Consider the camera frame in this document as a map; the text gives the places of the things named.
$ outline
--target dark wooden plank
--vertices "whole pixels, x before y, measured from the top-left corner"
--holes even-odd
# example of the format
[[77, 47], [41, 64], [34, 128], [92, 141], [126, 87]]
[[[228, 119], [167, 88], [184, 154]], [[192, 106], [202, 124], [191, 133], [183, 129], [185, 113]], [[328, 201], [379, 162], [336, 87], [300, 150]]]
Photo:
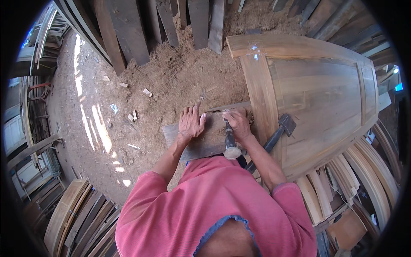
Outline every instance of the dark wooden plank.
[[104, 254], [104, 257], [111, 257], [113, 254], [117, 252], [117, 245], [113, 242], [107, 252]]
[[313, 38], [327, 41], [332, 37], [358, 13], [353, 6], [353, 2], [354, 0], [344, 0]]
[[33, 201], [37, 201], [37, 199], [42, 198], [45, 194], [47, 194], [51, 189], [53, 189], [60, 181], [58, 179], [54, 179], [51, 181], [45, 188], [43, 188], [35, 198], [32, 199]]
[[149, 0], [147, 3], [148, 14], [150, 17], [152, 30], [154, 32], [154, 38], [157, 43], [161, 44], [166, 40], [166, 32], [164, 31], [163, 24], [161, 23], [160, 16], [157, 12], [156, 0]]
[[226, 0], [214, 0], [211, 8], [211, 25], [208, 47], [217, 54], [221, 54], [223, 49]]
[[42, 210], [44, 210], [47, 206], [53, 203], [54, 199], [64, 191], [61, 183], [56, 185], [52, 190], [50, 190], [47, 194], [44, 195], [41, 199], [37, 201], [37, 204], [40, 206]]
[[107, 54], [110, 57], [111, 64], [113, 64], [115, 74], [120, 76], [126, 69], [126, 63], [120, 45], [118, 44], [109, 10], [104, 4], [104, 0], [94, 0], [94, 9]]
[[187, 0], [178, 0], [178, 12], [180, 13], [180, 29], [187, 27]]
[[374, 18], [368, 10], [363, 10], [359, 14], [355, 15], [349, 22], [339, 29], [328, 42], [345, 45], [353, 41], [358, 33], [368, 28], [369, 26], [376, 24]]
[[84, 235], [81, 237], [80, 241], [76, 245], [74, 251], [72, 252], [72, 257], [78, 257], [80, 255], [83, 255], [83, 249], [87, 246], [87, 243], [89, 243], [89, 240], [91, 239], [92, 235], [95, 233], [96, 229], [101, 225], [101, 222], [103, 221], [104, 217], [107, 215], [107, 213], [111, 210], [113, 207], [113, 203], [110, 201], [107, 201], [93, 220], [91, 222], [90, 226], [87, 228], [85, 231]]
[[381, 52], [378, 52], [368, 58], [373, 61], [374, 66], [394, 63], [397, 61], [397, 58], [395, 57], [395, 54], [392, 51], [391, 47], [382, 50]]
[[[207, 113], [206, 126], [203, 133], [190, 141], [184, 149], [180, 161], [209, 157], [225, 151], [225, 122], [222, 114], [222, 111]], [[247, 112], [247, 117], [251, 118], [251, 111]], [[162, 129], [166, 143], [170, 146], [178, 135], [178, 123], [166, 125]]]
[[353, 49], [362, 43], [366, 42], [367, 38], [370, 38], [372, 35], [381, 32], [381, 28], [378, 24], [373, 24], [366, 28], [365, 30], [358, 33], [351, 42], [343, 45], [343, 47], [348, 49]]
[[85, 204], [84, 208], [80, 210], [76, 221], [74, 222], [69, 234], [66, 237], [66, 241], [64, 242], [64, 245], [67, 246], [68, 248], [72, 248], [74, 244], [74, 239], [77, 236], [77, 232], [79, 231], [81, 225], [83, 224], [85, 218], [89, 214], [91, 208], [96, 204], [96, 202], [99, 200], [99, 198], [102, 197], [102, 194], [93, 194], [91, 198], [87, 201]]
[[372, 222], [371, 215], [355, 197], [353, 198], [353, 202], [354, 211], [360, 217], [372, 239], [376, 243], [378, 241], [378, 238], [380, 237], [380, 229]]
[[310, 0], [310, 2], [304, 8], [304, 10], [302, 11], [302, 14], [301, 14], [302, 15], [302, 21], [300, 23], [301, 27], [305, 24], [305, 22], [311, 16], [312, 12], [317, 7], [319, 2], [320, 2], [320, 0]]
[[355, 52], [363, 54], [387, 42], [385, 35], [371, 37], [371, 40], [359, 45]]
[[170, 46], [177, 47], [177, 32], [175, 31], [169, 0], [156, 0], [156, 5], [164, 26], [164, 30], [166, 31], [167, 38], [169, 39]]
[[188, 0], [194, 49], [208, 46], [208, 0]]
[[100, 194], [77, 233], [77, 236], [75, 238], [76, 243], [80, 242], [84, 233], [86, 232], [90, 224], [93, 222], [94, 218], [96, 218], [96, 215], [98, 214], [100, 208], [103, 206], [105, 201], [106, 198], [104, 197], [104, 195]]
[[171, 13], [173, 14], [173, 17], [174, 17], [178, 13], [177, 0], [170, 0], [170, 5], [171, 5]]
[[150, 62], [139, 10], [135, 0], [106, 0], [113, 25], [121, 31], [138, 66]]
[[92, 256], [90, 253], [90, 251], [92, 251], [94, 249], [94, 247], [99, 243], [100, 239], [97, 234], [99, 234], [99, 232], [105, 227], [105, 223], [104, 221], [108, 218], [108, 216], [110, 215], [111, 211], [114, 210], [114, 203], [111, 201], [111, 208], [110, 210], [106, 213], [106, 215], [103, 217], [103, 219], [101, 220], [101, 222], [99, 223], [99, 225], [97, 226], [97, 228], [95, 229], [94, 233], [91, 235], [90, 239], [88, 240], [85, 248], [83, 249], [83, 251], [81, 252], [81, 257], [85, 257], [85, 256]]
[[342, 0], [321, 0], [308, 19], [310, 29], [307, 32], [307, 37], [313, 37], [341, 3]]
[[274, 5], [272, 6], [272, 10], [274, 12], [279, 12], [284, 9], [285, 4], [288, 2], [288, 0], [277, 0], [274, 1]]
[[310, 0], [294, 0], [293, 4], [288, 11], [288, 18], [295, 17], [304, 10]]

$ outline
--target sawdust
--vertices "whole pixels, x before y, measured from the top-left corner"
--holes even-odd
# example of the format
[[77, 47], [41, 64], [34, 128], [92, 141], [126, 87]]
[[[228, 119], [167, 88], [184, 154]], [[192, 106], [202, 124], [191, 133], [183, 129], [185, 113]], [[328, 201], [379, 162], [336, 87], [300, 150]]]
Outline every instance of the sawdust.
[[[225, 35], [242, 34], [246, 28], [260, 28], [263, 33], [305, 35], [308, 27], [300, 28], [301, 16], [286, 17], [291, 4], [289, 1], [278, 13], [272, 12], [272, 3], [268, 1], [246, 1], [241, 13], [229, 6]], [[174, 20], [178, 25], [178, 15]], [[150, 170], [166, 151], [161, 127], [178, 122], [185, 106], [193, 105], [201, 96], [200, 113], [208, 108], [249, 101], [240, 61], [231, 58], [226, 46], [221, 55], [209, 48], [194, 50], [191, 26], [178, 30], [177, 34], [179, 47], [173, 48], [168, 42], [158, 45], [150, 53], [149, 63], [138, 67], [132, 60], [120, 77], [88, 44], [81, 46], [80, 73], [74, 75], [76, 36], [74, 32], [65, 36], [48, 111], [51, 131], [57, 122], [65, 135], [66, 148], [60, 150], [59, 159], [67, 159], [63, 168], [68, 179], [72, 175], [65, 167], [72, 165], [99, 191], [122, 205], [137, 177]], [[80, 75], [83, 93], [78, 96], [76, 78]], [[103, 81], [104, 76], [110, 81]], [[120, 82], [129, 87], [119, 86]], [[143, 93], [145, 88], [153, 93], [152, 97]], [[117, 114], [110, 108], [112, 103], [118, 107]], [[97, 135], [91, 132], [94, 150], [82, 122], [80, 105], [88, 126], [90, 129], [94, 126]], [[97, 129], [94, 109], [101, 113], [104, 129]], [[137, 110], [139, 119], [131, 123], [127, 115], [132, 110]], [[109, 149], [102, 139], [104, 130], [111, 142]], [[179, 164], [168, 190], [177, 185], [184, 167], [185, 163]]]

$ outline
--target wooden plank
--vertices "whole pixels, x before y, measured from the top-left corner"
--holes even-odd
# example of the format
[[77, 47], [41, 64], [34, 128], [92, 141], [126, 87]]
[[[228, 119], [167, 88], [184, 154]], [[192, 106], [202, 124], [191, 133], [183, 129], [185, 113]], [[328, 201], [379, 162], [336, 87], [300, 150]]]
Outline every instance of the wooden plank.
[[56, 196], [58, 196], [63, 191], [64, 191], [64, 188], [63, 188], [62, 184], [59, 183], [53, 189], [51, 189], [47, 194], [45, 194], [42, 198], [37, 200], [36, 204], [42, 210], [44, 210], [47, 206], [49, 206], [54, 201]]
[[358, 216], [348, 209], [337, 222], [327, 228], [327, 231], [340, 249], [351, 250], [363, 238], [367, 228]]
[[308, 19], [310, 29], [307, 31], [307, 37], [314, 37], [341, 3], [342, 0], [321, 0]]
[[311, 186], [306, 176], [297, 179], [297, 185], [301, 190], [301, 194], [304, 198], [305, 206], [307, 207], [308, 214], [311, 218], [312, 224], [316, 225], [325, 220], [322, 212], [317, 194], [314, 188]]
[[288, 0], [276, 0], [276, 1], [274, 1], [274, 5], [272, 6], [272, 10], [274, 12], [282, 11], [287, 2], [288, 2]]
[[72, 228], [70, 229], [69, 234], [67, 235], [66, 241], [64, 242], [64, 245], [67, 246], [68, 248], [72, 248], [74, 244], [74, 239], [77, 236], [77, 233], [83, 224], [85, 218], [87, 217], [88, 213], [90, 212], [91, 208], [95, 205], [97, 200], [102, 196], [102, 194], [94, 194], [90, 200], [87, 202], [87, 204], [84, 206], [84, 208], [81, 210], [81, 212], [78, 214], [76, 221], [74, 222]]
[[361, 31], [373, 24], [376, 24], [376, 21], [371, 13], [365, 9], [350, 19], [349, 22], [339, 29], [328, 41], [340, 46], [348, 44], [353, 41], [353, 38]]
[[332, 172], [334, 178], [337, 180], [337, 183], [338, 183], [339, 187], [342, 190], [342, 194], [345, 196], [346, 202], [350, 206], [353, 205], [353, 197], [354, 197], [354, 194], [352, 192], [353, 188], [345, 180], [346, 177], [344, 176], [344, 173], [341, 171], [339, 166], [336, 165], [334, 160], [331, 160], [328, 163], [328, 167], [330, 168], [330, 171]]
[[330, 201], [328, 200], [326, 191], [323, 187], [323, 184], [321, 183], [321, 180], [320, 180], [317, 172], [316, 171], [310, 171], [307, 176], [310, 179], [310, 181], [311, 181], [311, 183], [312, 183], [312, 185], [315, 189], [315, 193], [317, 194], [323, 217], [324, 218], [330, 217], [331, 214], [332, 214]]
[[98, 225], [97, 229], [94, 231], [90, 239], [88, 240], [86, 247], [83, 249], [81, 252], [81, 257], [88, 256], [90, 251], [98, 244], [100, 241], [101, 237], [99, 238], [97, 235], [99, 232], [102, 231], [102, 229], [105, 227], [104, 221], [109, 217], [110, 213], [114, 210], [114, 204], [111, 206], [110, 210], [107, 212], [107, 214], [103, 217], [102, 221]]
[[173, 13], [173, 17], [174, 17], [178, 13], [177, 0], [170, 0], [170, 5], [171, 5], [171, 12]]
[[187, 26], [187, 0], [178, 0], [178, 13], [180, 14], [180, 29]]
[[383, 93], [378, 97], [378, 111], [382, 111], [391, 104], [390, 94], [388, 92]]
[[361, 221], [364, 223], [374, 243], [376, 243], [380, 237], [380, 229], [371, 220], [371, 215], [361, 205], [361, 203], [356, 198], [354, 198], [353, 201], [354, 201], [354, 204], [353, 204], [354, 211], [360, 217]]
[[40, 88], [40, 87], [50, 86], [50, 85], [51, 85], [51, 83], [42, 83], [42, 84], [30, 86], [30, 87], [28, 88], [28, 90], [30, 91], [30, 90], [33, 90], [33, 89], [35, 89], [35, 88]]
[[225, 0], [213, 1], [211, 9], [211, 24], [208, 47], [217, 54], [221, 54], [221, 51], [223, 49], [225, 11]]
[[390, 206], [383, 186], [368, 161], [355, 146], [350, 146], [343, 155], [364, 185], [374, 206], [379, 227], [383, 230], [390, 217]]
[[101, 207], [104, 205], [106, 202], [106, 198], [104, 197], [103, 194], [100, 194], [97, 198], [97, 201], [94, 203], [92, 209], [90, 210], [89, 214], [87, 215], [87, 218], [84, 220], [83, 224], [81, 225], [77, 236], [75, 237], [75, 242], [78, 244], [83, 237], [84, 233], [87, 231], [89, 228], [90, 224], [93, 222], [93, 220], [96, 218], [96, 215], [100, 211]]
[[208, 0], [187, 0], [193, 30], [194, 49], [208, 46]]
[[52, 257], [56, 256], [64, 225], [70, 216], [70, 210], [74, 208], [87, 184], [88, 181], [85, 179], [74, 179], [51, 216], [44, 236], [44, 243]]
[[54, 49], [60, 49], [60, 47], [58, 46], [58, 44], [56, 43], [52, 43], [52, 42], [46, 42], [44, 44], [45, 47], [50, 47], [50, 48], [54, 48]]
[[369, 37], [379, 32], [381, 32], [381, 28], [378, 24], [371, 25], [354, 36], [353, 40], [348, 44], [343, 45], [343, 47], [354, 50], [357, 46], [366, 42]]
[[394, 151], [392, 147], [394, 143], [390, 143], [389, 138], [384, 134], [381, 126], [378, 123], [374, 124], [372, 131], [374, 132], [375, 137], [378, 139], [384, 152], [386, 153], [388, 162], [390, 163], [390, 166], [393, 170], [394, 178], [397, 184], [399, 184], [401, 182], [402, 177], [402, 167], [398, 160], [398, 154], [396, 153], [396, 151]]
[[110, 201], [107, 201], [99, 213], [97, 214], [96, 218], [91, 222], [90, 226], [87, 228], [86, 232], [84, 235], [81, 237], [79, 243], [76, 245], [75, 249], [72, 252], [72, 257], [78, 257], [82, 256], [83, 249], [87, 247], [87, 243], [91, 239], [92, 235], [95, 233], [96, 229], [101, 225], [101, 222], [103, 221], [104, 217], [107, 215], [107, 213], [111, 210], [113, 207], [113, 203]]
[[341, 154], [378, 119], [373, 66], [364, 56], [288, 35], [239, 35], [227, 42], [242, 62], [260, 143], [275, 131], [280, 115], [292, 115], [297, 124], [273, 152], [289, 181]]
[[295, 17], [303, 11], [303, 9], [307, 6], [310, 0], [294, 0], [293, 4], [288, 11], [288, 18]]
[[117, 209], [110, 217], [106, 219], [103, 226], [101, 226], [100, 230], [96, 234], [95, 238], [99, 238], [105, 231], [110, 228], [110, 226], [117, 221], [118, 217], [120, 216], [120, 209]]
[[33, 146], [30, 146], [23, 151], [21, 151], [18, 155], [16, 155], [13, 159], [11, 159], [7, 163], [7, 170], [11, 170], [14, 166], [16, 166], [19, 162], [24, 160], [26, 157], [30, 156], [31, 154], [37, 152], [37, 151], [42, 151], [50, 147], [54, 141], [62, 139], [61, 135], [59, 133], [48, 137], [44, 140], [41, 140], [37, 144], [34, 144]]
[[109, 229], [106, 235], [100, 240], [100, 242], [94, 247], [93, 251], [90, 252], [88, 255], [89, 257], [94, 257], [101, 250], [101, 247], [106, 243], [109, 239], [114, 237], [115, 229], [117, 227], [117, 222]]
[[372, 56], [382, 50], [387, 49], [388, 47], [390, 47], [390, 43], [389, 42], [384, 42], [382, 44], [379, 44], [378, 46], [374, 47], [373, 49], [368, 50], [365, 53], [362, 53], [362, 55], [364, 55], [365, 57], [369, 57]]
[[105, 5], [104, 0], [93, 0], [93, 2], [104, 46], [106, 47], [107, 54], [113, 64], [115, 74], [120, 76], [126, 69], [126, 63], [120, 45], [118, 44], [109, 10]]
[[43, 188], [38, 195], [35, 196], [35, 198], [32, 199], [32, 201], [37, 201], [37, 199], [42, 198], [45, 194], [47, 194], [51, 189], [53, 189], [60, 181], [58, 179], [54, 179], [52, 182], [50, 182], [45, 188]]
[[80, 206], [83, 203], [84, 199], [86, 199], [86, 197], [88, 196], [88, 193], [90, 192], [92, 186], [93, 185], [89, 184], [86, 187], [86, 189], [83, 192], [83, 194], [81, 195], [80, 199], [77, 201], [74, 209], [72, 209], [72, 210], [70, 209], [70, 217], [69, 217], [67, 223], [65, 224], [63, 234], [61, 235], [61, 239], [60, 239], [60, 242], [59, 242], [59, 245], [58, 245], [58, 248], [57, 248], [57, 256], [60, 256], [61, 250], [62, 250], [63, 245], [64, 245], [64, 241], [65, 241], [66, 236], [67, 236], [67, 233], [69, 232], [69, 229], [72, 225], [72, 222], [73, 222], [75, 216], [77, 215], [77, 211], [80, 209]]
[[137, 65], [141, 66], [150, 62], [136, 1], [106, 0], [106, 4], [115, 30], [121, 31]]
[[114, 244], [114, 238], [111, 238], [108, 242], [106, 242], [105, 247], [103, 250], [100, 251], [100, 254], [98, 257], [104, 257], [106, 255], [106, 252], [109, 250], [109, 248]]
[[397, 58], [394, 52], [391, 50], [391, 47], [385, 50], [382, 50], [370, 56], [369, 58], [373, 61], [374, 66], [385, 65], [388, 63], [395, 63], [397, 61]]
[[381, 156], [377, 153], [377, 151], [367, 142], [364, 137], [358, 140], [354, 145], [370, 164], [374, 173], [380, 180], [385, 192], [387, 193], [391, 206], [394, 207], [395, 203], [397, 202], [399, 191], [394, 177], [391, 175], [387, 165], [381, 159]]
[[104, 256], [104, 257], [114, 257], [114, 255], [118, 252], [117, 251], [117, 245], [115, 244], [114, 241], [114, 237], [112, 239], [112, 243], [111, 246], [109, 247], [109, 249], [107, 250], [107, 252], [104, 255], [100, 255], [100, 256]]
[[166, 32], [164, 31], [163, 24], [161, 23], [160, 16], [157, 12], [156, 0], [149, 0], [147, 7], [152, 30], [154, 32], [154, 38], [157, 43], [161, 44], [166, 40]]
[[[184, 149], [180, 161], [189, 161], [223, 153], [226, 149], [225, 137], [220, 133], [225, 128], [223, 112], [207, 114], [207, 122], [203, 133], [190, 141]], [[178, 123], [169, 124], [162, 128], [166, 143], [171, 146], [178, 135]]]
[[156, 0], [157, 10], [163, 22], [164, 30], [169, 39], [170, 46], [177, 47], [178, 39], [177, 32], [173, 22], [173, 15], [171, 13], [169, 0]]
[[331, 192], [330, 182], [328, 180], [327, 173], [324, 167], [320, 167], [319, 178], [321, 180], [321, 183], [323, 184], [323, 188], [327, 195], [328, 201], [331, 202], [332, 200], [334, 200], [334, 195]]
[[91, 25], [93, 23], [88, 15], [85, 15], [82, 5], [79, 5], [79, 2], [73, 3], [72, 0], [58, 0], [55, 1], [55, 6], [58, 6], [58, 13], [66, 17], [70, 26], [75, 28], [76, 32], [81, 35], [81, 38], [89, 43], [102, 59], [112, 65], [102, 37], [95, 29], [95, 25]]
[[342, 26], [364, 9], [360, 1], [344, 0], [326, 23], [314, 35], [319, 40], [329, 40]]
[[302, 21], [300, 23], [301, 27], [305, 24], [305, 22], [311, 16], [312, 12], [317, 7], [319, 2], [320, 2], [320, 0], [310, 0], [310, 2], [304, 8], [304, 10], [302, 11], [302, 14], [301, 14], [302, 15]]

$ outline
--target wood scrap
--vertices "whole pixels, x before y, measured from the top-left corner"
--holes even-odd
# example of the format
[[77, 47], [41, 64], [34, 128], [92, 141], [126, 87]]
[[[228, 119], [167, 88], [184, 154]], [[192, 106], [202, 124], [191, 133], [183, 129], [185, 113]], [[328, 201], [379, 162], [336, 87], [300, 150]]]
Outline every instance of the wood scrap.
[[106, 0], [122, 49], [129, 48], [138, 66], [150, 62], [139, 9], [133, 0]]
[[322, 221], [318, 225], [314, 226], [315, 234], [318, 234], [318, 233], [326, 230], [330, 226], [330, 224], [334, 223], [335, 218], [337, 218], [341, 213], [345, 212], [349, 208], [350, 208], [349, 205], [343, 203], [325, 221]]
[[85, 179], [74, 179], [57, 204], [44, 236], [44, 243], [51, 256], [56, 256], [58, 244], [65, 227], [64, 224], [70, 216], [70, 210], [74, 208], [87, 185], [88, 181]]
[[316, 171], [311, 171], [307, 174], [307, 176], [310, 179], [311, 184], [313, 185], [313, 187], [315, 189], [315, 193], [317, 194], [323, 217], [324, 218], [330, 217], [331, 214], [332, 214], [330, 201], [328, 200], [326, 191], [323, 187], [323, 184], [321, 183], [321, 180], [320, 180], [317, 172]]
[[170, 46], [177, 47], [178, 39], [177, 32], [173, 22], [173, 14], [171, 13], [169, 0], [156, 0], [157, 10], [163, 23], [164, 30], [166, 31], [167, 38], [169, 39]]
[[129, 115], [127, 116], [127, 118], [128, 118], [130, 121], [134, 121], [134, 117], [133, 117], [131, 114], [129, 114]]
[[122, 50], [118, 44], [110, 12], [104, 0], [94, 0], [93, 2], [105, 49], [113, 64], [115, 74], [120, 76], [123, 71], [125, 71], [127, 64], [125, 63]]
[[211, 24], [208, 47], [217, 54], [221, 54], [221, 51], [223, 49], [225, 11], [226, 1], [214, 0], [211, 9]]
[[361, 139], [358, 140], [354, 145], [362, 153], [362, 155], [370, 164], [374, 173], [377, 175], [378, 179], [381, 182], [381, 185], [388, 195], [391, 206], [394, 208], [395, 203], [397, 202], [399, 191], [394, 177], [391, 175], [387, 165], [381, 159], [381, 156], [377, 153], [377, 151], [366, 141], [364, 137], [361, 137]]
[[327, 231], [340, 249], [351, 250], [363, 238], [367, 228], [351, 209], [347, 209]]
[[312, 224], [317, 225], [321, 221], [325, 220], [322, 212], [317, 194], [314, 188], [311, 186], [306, 176], [302, 176], [297, 179], [297, 185], [301, 190], [305, 206], [307, 208], [308, 214], [311, 218]]
[[368, 161], [355, 146], [350, 146], [343, 155], [364, 185], [374, 206], [379, 228], [383, 230], [390, 217], [390, 205], [383, 186]]
[[63, 230], [63, 234], [61, 236], [61, 239], [60, 239], [60, 242], [59, 242], [59, 245], [58, 245], [57, 256], [60, 256], [60, 254], [61, 254], [61, 250], [63, 248], [64, 241], [66, 239], [67, 233], [69, 232], [69, 228], [71, 227], [71, 224], [72, 224], [75, 216], [77, 216], [77, 211], [80, 209], [81, 204], [83, 203], [84, 199], [89, 194], [89, 192], [91, 190], [91, 187], [92, 187], [92, 185], [88, 184], [87, 188], [85, 189], [85, 191], [81, 195], [80, 199], [77, 201], [75, 207], [72, 210], [70, 209], [70, 214], [71, 215], [70, 215], [67, 223], [65, 224], [65, 228]]
[[386, 134], [384, 134], [382, 127], [383, 125], [379, 125], [378, 123], [374, 124], [373, 132], [375, 134], [375, 137], [380, 142], [384, 152], [386, 153], [388, 162], [390, 163], [390, 166], [393, 170], [394, 178], [397, 184], [399, 184], [402, 177], [402, 166], [398, 160], [398, 153], [396, 152], [392, 138], [390, 136], [387, 137]]
[[188, 0], [194, 49], [208, 46], [208, 0]]
[[152, 97], [153, 93], [151, 93], [150, 91], [148, 91], [146, 88], [143, 90], [143, 93], [145, 93], [146, 95], [148, 95], [148, 97]]

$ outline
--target person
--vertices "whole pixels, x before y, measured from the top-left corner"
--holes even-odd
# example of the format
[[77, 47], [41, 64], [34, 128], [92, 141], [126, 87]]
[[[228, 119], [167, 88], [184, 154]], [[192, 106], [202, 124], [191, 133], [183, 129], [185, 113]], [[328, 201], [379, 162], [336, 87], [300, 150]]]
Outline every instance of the person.
[[200, 103], [180, 114], [175, 142], [140, 175], [117, 222], [115, 241], [128, 256], [315, 256], [316, 236], [299, 187], [250, 132], [239, 109], [223, 117], [254, 161], [269, 195], [237, 160], [192, 160], [167, 191], [184, 148], [204, 130]]

